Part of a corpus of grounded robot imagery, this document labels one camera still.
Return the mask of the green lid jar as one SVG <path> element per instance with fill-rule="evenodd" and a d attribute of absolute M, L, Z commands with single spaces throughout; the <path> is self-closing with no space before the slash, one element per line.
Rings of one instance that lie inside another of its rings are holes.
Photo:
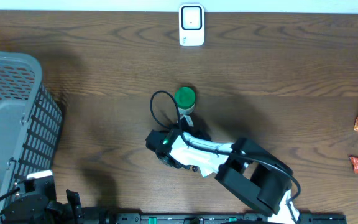
<path fill-rule="evenodd" d="M 180 114 L 189 115 L 195 109 L 196 93 L 190 87 L 181 87 L 175 93 L 175 100 Z"/>

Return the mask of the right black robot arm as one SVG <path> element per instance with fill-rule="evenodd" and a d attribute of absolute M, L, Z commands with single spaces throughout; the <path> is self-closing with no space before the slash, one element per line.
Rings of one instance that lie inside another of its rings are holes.
<path fill-rule="evenodd" d="M 270 222 L 299 223 L 292 185 L 298 185 L 293 171 L 271 153 L 247 138 L 218 143 L 196 138 L 179 128 L 153 130 L 145 140 L 147 149 L 167 166 L 199 168 L 210 174 L 249 208 Z"/>

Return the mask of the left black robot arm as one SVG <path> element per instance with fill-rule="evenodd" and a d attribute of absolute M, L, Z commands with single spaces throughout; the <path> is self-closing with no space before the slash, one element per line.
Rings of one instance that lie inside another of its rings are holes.
<path fill-rule="evenodd" d="M 85 221 L 79 195 L 67 190 L 68 202 L 57 201 L 53 176 L 18 184 L 19 198 L 0 212 L 1 223 L 74 223 Z"/>

